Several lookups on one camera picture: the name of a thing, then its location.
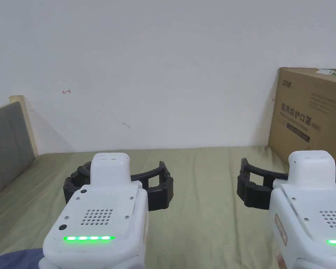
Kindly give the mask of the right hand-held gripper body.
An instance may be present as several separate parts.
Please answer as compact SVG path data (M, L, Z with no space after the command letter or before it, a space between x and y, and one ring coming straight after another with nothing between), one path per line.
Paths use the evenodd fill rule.
M326 151L289 155L273 182L269 220L288 269L336 269L336 163Z

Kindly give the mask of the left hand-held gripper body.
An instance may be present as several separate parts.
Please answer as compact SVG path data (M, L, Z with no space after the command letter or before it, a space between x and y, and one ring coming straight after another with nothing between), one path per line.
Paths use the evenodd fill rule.
M93 157L90 184L77 190L43 243L40 269L143 269L148 197L133 183L125 153Z

